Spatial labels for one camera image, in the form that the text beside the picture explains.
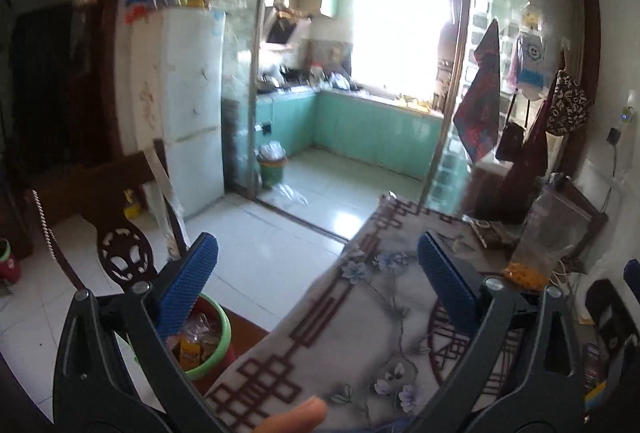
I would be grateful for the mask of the person's left hand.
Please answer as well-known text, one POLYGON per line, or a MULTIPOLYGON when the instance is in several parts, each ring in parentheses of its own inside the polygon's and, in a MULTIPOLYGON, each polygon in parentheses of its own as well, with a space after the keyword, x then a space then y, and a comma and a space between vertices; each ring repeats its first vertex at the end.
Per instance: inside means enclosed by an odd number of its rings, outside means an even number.
POLYGON ((309 433, 313 432, 326 419, 328 407, 317 396, 311 397, 286 413, 271 416, 254 433, 309 433))

